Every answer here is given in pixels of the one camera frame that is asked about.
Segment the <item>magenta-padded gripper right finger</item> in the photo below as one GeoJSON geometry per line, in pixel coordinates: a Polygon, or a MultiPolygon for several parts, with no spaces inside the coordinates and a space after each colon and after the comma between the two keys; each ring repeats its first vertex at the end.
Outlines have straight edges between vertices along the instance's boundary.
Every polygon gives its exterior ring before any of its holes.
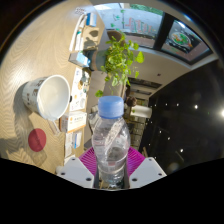
{"type": "Polygon", "coordinates": [[[153,157],[145,158],[132,147],[128,151],[126,170],[131,189],[146,186],[166,176],[153,157]]]}

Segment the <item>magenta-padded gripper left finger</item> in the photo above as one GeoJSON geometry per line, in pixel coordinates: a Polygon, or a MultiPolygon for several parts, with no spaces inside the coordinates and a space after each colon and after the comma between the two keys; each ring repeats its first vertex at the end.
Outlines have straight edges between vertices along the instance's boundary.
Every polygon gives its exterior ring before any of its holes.
{"type": "Polygon", "coordinates": [[[56,168],[56,175],[81,187],[95,188],[99,177],[94,149],[87,149],[80,157],[67,158],[63,166],[56,168]]]}

